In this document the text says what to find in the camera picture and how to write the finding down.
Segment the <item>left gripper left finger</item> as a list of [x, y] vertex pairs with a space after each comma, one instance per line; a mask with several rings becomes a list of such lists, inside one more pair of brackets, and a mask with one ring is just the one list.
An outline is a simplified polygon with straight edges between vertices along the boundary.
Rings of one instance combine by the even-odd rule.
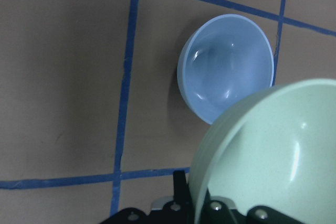
[[102, 223], [194, 223], [194, 208], [185, 171], [173, 172], [172, 197], [162, 197], [152, 203], [149, 214], [138, 208], [124, 208]]

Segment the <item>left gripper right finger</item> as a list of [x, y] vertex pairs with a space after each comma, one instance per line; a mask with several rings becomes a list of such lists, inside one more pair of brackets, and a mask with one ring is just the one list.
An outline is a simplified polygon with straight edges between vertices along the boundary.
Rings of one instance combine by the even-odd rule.
[[296, 223], [297, 220], [273, 208], [259, 205], [246, 214], [237, 210], [235, 203], [221, 196], [211, 196], [207, 191], [202, 208], [202, 223]]

